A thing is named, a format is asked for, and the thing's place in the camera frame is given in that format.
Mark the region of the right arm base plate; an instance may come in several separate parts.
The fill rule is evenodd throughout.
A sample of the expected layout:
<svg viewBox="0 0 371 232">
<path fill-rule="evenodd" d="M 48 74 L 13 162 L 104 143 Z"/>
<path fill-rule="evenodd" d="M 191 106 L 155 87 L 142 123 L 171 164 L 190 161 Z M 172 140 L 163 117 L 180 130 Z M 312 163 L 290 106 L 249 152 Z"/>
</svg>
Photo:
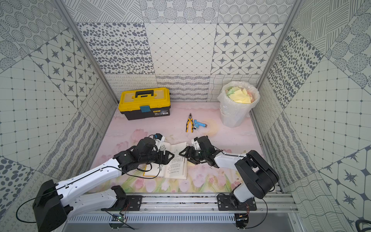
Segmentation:
<svg viewBox="0 0 371 232">
<path fill-rule="evenodd" d="M 219 211 L 247 211 L 248 209 L 250 211 L 257 210 L 255 198 L 248 199 L 241 203 L 232 196 L 220 193 L 216 196 L 216 199 Z"/>
</svg>

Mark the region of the yellow children's book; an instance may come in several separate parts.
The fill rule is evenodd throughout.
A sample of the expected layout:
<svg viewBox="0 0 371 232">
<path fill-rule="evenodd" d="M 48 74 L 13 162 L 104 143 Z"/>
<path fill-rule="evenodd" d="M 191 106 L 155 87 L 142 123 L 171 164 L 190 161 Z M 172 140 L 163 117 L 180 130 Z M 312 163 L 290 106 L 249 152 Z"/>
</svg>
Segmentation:
<svg viewBox="0 0 371 232">
<path fill-rule="evenodd" d="M 186 148 L 186 145 L 186 142 L 175 145 L 164 142 L 161 145 L 160 150 L 173 153 L 174 158 L 167 165 L 158 165 L 153 163 L 152 169 L 150 165 L 147 165 L 143 177 L 155 177 L 160 171 L 158 177 L 187 179 L 187 160 L 184 157 L 179 156 L 179 153 Z"/>
</svg>

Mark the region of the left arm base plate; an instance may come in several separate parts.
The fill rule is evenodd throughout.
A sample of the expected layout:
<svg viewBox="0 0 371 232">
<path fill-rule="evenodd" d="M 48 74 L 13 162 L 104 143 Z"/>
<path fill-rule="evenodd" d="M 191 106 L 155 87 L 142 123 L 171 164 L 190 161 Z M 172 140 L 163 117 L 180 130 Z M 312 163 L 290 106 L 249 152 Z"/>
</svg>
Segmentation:
<svg viewBox="0 0 371 232">
<path fill-rule="evenodd" d="M 111 208 L 102 208 L 101 211 L 140 211 L 142 195 L 128 195 L 116 200 Z"/>
</svg>

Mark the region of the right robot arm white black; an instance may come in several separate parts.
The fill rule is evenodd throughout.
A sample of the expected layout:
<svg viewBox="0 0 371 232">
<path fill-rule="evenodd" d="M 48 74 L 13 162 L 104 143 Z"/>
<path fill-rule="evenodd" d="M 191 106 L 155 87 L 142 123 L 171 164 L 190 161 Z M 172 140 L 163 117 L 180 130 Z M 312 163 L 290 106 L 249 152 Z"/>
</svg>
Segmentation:
<svg viewBox="0 0 371 232">
<path fill-rule="evenodd" d="M 196 137 L 192 146 L 179 155 L 195 165 L 207 163 L 214 168 L 237 171 L 243 183 L 230 193 L 230 203 L 235 207 L 252 198 L 263 199 L 279 182 L 277 172 L 255 150 L 244 154 L 227 153 L 213 146 L 208 136 Z"/>
</svg>

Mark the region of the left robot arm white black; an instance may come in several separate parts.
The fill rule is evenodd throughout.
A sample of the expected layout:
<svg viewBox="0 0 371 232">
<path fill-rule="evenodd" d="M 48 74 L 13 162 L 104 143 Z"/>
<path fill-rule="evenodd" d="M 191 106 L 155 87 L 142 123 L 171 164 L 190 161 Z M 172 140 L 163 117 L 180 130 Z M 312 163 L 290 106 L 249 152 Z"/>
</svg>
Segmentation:
<svg viewBox="0 0 371 232">
<path fill-rule="evenodd" d="M 105 163 L 81 175 L 58 183 L 53 180 L 44 182 L 32 204 L 38 231 L 51 232 L 66 220 L 96 209 L 125 208 L 127 196 L 120 186 L 94 194 L 88 194 L 88 191 L 142 164 L 167 165 L 174 154 L 159 149 L 163 141 L 164 138 L 145 137 L 138 145 L 115 154 Z"/>
</svg>

